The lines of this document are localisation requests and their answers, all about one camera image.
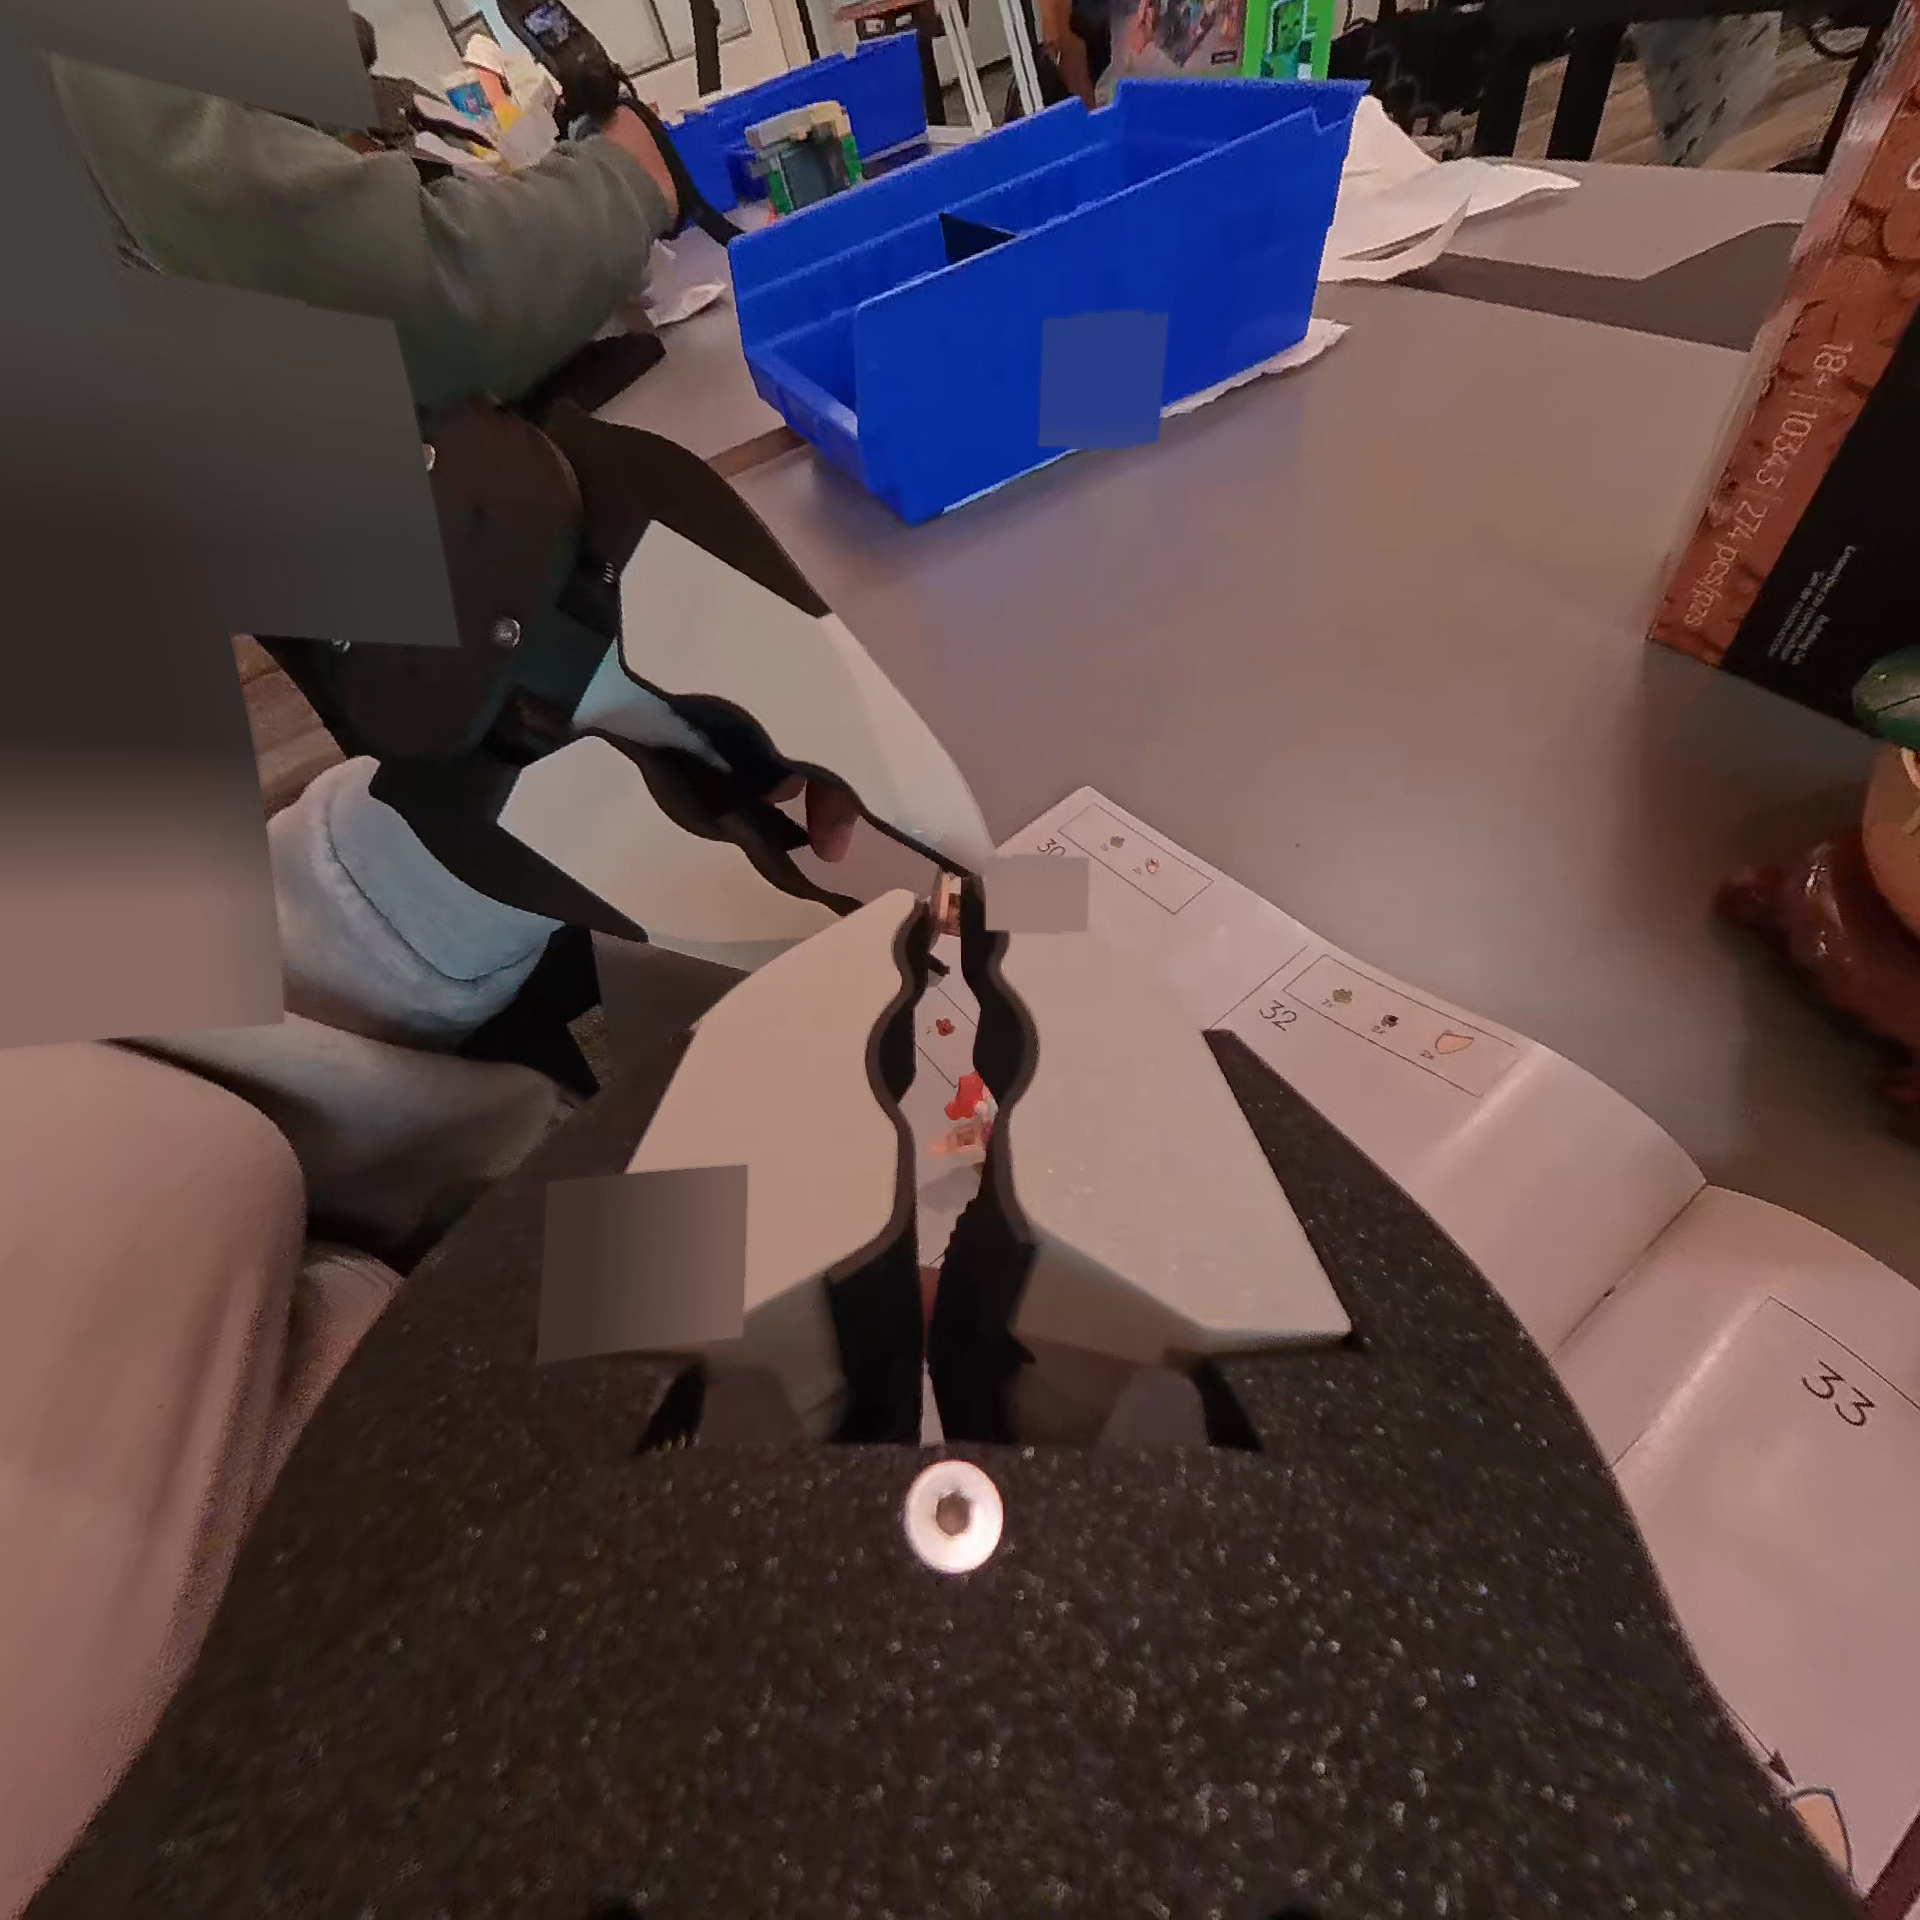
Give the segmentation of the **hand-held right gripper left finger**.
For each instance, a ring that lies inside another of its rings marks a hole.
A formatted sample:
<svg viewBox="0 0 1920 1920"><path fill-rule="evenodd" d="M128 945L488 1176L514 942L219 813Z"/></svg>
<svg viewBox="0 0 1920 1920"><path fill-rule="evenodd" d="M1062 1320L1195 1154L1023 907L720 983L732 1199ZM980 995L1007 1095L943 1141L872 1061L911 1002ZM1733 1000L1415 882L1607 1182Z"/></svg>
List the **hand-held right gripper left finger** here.
<svg viewBox="0 0 1920 1920"><path fill-rule="evenodd" d="M923 903L877 896L781 953L693 1027L630 1155L650 1352L780 1379L838 1441L920 1439L920 1262L901 1111Z"/></svg>

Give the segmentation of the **large blue plastic bin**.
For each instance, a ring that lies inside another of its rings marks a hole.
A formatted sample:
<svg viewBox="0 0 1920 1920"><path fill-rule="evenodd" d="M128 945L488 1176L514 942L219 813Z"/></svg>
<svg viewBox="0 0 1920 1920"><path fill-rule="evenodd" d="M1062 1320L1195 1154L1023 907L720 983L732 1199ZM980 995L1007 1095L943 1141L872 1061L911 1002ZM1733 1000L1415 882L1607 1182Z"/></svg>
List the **large blue plastic bin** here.
<svg viewBox="0 0 1920 1920"><path fill-rule="evenodd" d="M756 390L902 520L1164 414L1310 326L1355 80L1125 80L733 241Z"/></svg>

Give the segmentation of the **another person's forearm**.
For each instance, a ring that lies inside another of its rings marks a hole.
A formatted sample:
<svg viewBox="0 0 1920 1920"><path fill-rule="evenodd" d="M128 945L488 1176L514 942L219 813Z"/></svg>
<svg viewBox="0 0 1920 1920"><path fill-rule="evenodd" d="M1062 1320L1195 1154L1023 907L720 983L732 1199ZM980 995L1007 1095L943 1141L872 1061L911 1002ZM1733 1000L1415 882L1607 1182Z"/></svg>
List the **another person's forearm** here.
<svg viewBox="0 0 1920 1920"><path fill-rule="evenodd" d="M519 400L636 303L666 205L564 139L491 183L420 177L274 111L61 54L50 81L123 257L388 320L416 403Z"/></svg>

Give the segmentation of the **grey desk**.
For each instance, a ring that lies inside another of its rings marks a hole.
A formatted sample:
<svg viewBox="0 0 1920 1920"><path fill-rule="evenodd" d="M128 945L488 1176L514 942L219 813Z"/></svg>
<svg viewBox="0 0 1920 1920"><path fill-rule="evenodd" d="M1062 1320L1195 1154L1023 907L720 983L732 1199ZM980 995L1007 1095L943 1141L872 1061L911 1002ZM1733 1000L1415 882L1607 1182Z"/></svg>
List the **grey desk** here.
<svg viewBox="0 0 1920 1920"><path fill-rule="evenodd" d="M923 525L783 429L710 459L996 833L1100 786L1909 1264L1875 1056L1711 913L1855 818L1868 741L1646 641L1816 179L1575 176L1434 283L1326 289L1304 369Z"/></svg>

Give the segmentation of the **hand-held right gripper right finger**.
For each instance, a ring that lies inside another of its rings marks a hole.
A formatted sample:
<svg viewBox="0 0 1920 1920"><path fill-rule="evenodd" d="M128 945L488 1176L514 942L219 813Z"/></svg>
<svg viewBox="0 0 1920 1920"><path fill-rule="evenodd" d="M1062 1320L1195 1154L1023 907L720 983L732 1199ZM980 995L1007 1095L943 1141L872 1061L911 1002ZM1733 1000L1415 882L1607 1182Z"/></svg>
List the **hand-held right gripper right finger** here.
<svg viewBox="0 0 1920 1920"><path fill-rule="evenodd" d="M1172 1400L1210 1439L1218 1359L1354 1335L1213 1047L1088 903L957 897L973 1066L994 1117L933 1293L931 1394L952 1445L1092 1445Z"/></svg>

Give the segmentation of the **brown black cardboard box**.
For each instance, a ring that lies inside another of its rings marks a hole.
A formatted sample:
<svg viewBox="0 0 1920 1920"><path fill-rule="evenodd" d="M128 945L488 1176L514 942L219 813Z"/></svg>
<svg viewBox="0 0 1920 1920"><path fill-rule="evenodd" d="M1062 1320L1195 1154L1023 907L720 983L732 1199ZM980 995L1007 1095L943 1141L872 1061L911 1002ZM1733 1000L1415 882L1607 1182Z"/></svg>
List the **brown black cardboard box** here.
<svg viewBox="0 0 1920 1920"><path fill-rule="evenodd" d="M1669 555L1648 638L1868 734L1916 728L1917 37L1899 3Z"/></svg>

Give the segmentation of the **grey green brick model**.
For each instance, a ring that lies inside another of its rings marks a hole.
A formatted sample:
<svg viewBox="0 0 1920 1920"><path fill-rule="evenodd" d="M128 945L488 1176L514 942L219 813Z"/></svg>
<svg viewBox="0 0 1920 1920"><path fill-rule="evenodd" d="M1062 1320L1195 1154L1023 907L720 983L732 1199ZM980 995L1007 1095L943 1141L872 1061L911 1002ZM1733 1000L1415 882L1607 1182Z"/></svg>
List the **grey green brick model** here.
<svg viewBox="0 0 1920 1920"><path fill-rule="evenodd" d="M848 109L819 99L746 128L749 166L763 185L773 217L837 198L866 177Z"/></svg>

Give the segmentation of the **green cardboard box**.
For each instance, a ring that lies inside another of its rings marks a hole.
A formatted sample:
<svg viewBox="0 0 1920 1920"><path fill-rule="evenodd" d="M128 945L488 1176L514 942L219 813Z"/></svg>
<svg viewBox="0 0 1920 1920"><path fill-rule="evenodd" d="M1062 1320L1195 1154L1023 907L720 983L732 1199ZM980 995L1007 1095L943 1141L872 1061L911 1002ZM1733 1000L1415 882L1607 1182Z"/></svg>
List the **green cardboard box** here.
<svg viewBox="0 0 1920 1920"><path fill-rule="evenodd" d="M1245 80L1324 80L1338 2L1243 2L1238 75Z"/></svg>

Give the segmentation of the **white paper sheets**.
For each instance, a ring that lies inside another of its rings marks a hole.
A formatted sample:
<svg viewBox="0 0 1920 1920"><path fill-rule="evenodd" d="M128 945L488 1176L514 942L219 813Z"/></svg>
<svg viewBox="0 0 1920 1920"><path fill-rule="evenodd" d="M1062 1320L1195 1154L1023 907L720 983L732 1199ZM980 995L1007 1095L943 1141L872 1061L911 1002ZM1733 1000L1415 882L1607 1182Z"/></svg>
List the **white paper sheets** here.
<svg viewBox="0 0 1920 1920"><path fill-rule="evenodd" d="M1351 120L1318 283L1381 283L1430 266L1467 218L1573 191L1575 177L1508 160L1430 158L1367 93Z"/></svg>

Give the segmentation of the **white paper sheet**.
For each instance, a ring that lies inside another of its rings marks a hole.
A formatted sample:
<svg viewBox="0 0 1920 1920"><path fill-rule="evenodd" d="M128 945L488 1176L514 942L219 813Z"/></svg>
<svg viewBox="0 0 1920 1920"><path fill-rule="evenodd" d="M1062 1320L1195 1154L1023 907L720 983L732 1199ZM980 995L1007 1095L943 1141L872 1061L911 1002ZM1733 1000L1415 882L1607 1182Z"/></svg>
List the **white paper sheet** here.
<svg viewBox="0 0 1920 1920"><path fill-rule="evenodd" d="M1212 401L1224 398L1228 393L1248 387L1267 376L1279 376L1299 367L1308 367L1311 360L1330 351L1338 343L1347 338L1351 326L1338 320L1310 320L1302 338L1261 362L1223 376L1218 384L1206 385L1189 398L1170 401L1164 410L1164 419L1172 419L1179 416L1197 414L1200 409L1210 406Z"/></svg>

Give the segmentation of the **person's beige trousers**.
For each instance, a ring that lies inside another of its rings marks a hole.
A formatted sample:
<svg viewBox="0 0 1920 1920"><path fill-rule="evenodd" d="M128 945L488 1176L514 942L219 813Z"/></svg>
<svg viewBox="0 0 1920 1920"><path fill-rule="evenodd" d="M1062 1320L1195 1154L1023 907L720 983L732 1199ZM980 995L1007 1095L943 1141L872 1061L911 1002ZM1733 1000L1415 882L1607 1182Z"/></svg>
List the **person's beige trousers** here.
<svg viewBox="0 0 1920 1920"><path fill-rule="evenodd" d="M36 1890L178 1691L280 1389L295 1150L130 1049L2 1061L2 1907Z"/></svg>

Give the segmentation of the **small blue plastic bin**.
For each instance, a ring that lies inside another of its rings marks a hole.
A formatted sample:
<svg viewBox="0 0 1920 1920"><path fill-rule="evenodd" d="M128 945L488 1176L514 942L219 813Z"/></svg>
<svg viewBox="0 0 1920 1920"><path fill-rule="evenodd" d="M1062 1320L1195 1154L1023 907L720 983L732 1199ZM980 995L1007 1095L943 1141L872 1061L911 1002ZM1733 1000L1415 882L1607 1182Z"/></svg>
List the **small blue plastic bin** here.
<svg viewBox="0 0 1920 1920"><path fill-rule="evenodd" d="M702 195L732 213L766 201L766 179L752 168L747 128L815 103L846 109L861 161L920 145L927 119L919 37L901 32L871 39L852 54L796 66L686 111L668 131Z"/></svg>

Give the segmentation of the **black metal frame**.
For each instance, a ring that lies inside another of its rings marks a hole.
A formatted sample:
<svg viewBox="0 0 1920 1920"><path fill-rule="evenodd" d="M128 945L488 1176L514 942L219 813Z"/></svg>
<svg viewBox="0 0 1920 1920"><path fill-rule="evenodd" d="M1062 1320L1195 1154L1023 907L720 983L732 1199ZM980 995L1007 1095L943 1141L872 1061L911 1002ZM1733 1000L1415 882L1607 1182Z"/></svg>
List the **black metal frame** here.
<svg viewBox="0 0 1920 1920"><path fill-rule="evenodd" d="M1855 88L1896 3L1887 2L1443 2L1334 6L1327 72L1364 80L1405 131L1469 119L1476 158L1511 158L1538 66L1564 75L1547 158L1588 160L1628 56L1640 72L1663 165L1701 165L1764 99L1784 32L1848 66Z"/></svg>

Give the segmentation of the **brown green toy figure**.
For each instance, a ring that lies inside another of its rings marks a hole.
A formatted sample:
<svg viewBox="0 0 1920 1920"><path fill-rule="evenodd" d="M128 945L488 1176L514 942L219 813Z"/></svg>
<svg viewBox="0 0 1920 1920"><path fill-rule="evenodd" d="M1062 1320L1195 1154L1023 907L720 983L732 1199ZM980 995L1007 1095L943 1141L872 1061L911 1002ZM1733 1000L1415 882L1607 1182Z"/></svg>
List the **brown green toy figure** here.
<svg viewBox="0 0 1920 1920"><path fill-rule="evenodd" d="M1718 917L1773 949L1882 1050L1878 1099L1917 1137L1917 648L1872 663L1854 713L1877 737L1858 825L1717 890Z"/></svg>

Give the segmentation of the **building instruction booklet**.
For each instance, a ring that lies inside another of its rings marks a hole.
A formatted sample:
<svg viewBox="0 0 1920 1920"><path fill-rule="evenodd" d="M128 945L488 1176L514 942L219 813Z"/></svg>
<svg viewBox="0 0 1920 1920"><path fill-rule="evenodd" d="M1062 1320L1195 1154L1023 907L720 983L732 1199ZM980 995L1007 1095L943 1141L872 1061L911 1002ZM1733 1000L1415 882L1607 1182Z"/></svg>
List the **building instruction booklet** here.
<svg viewBox="0 0 1920 1920"><path fill-rule="evenodd" d="M1092 1681L1238 1914L1916 1914L1916 1289L1091 787L992 869L1213 1047L1354 1319L1197 1375Z"/></svg>

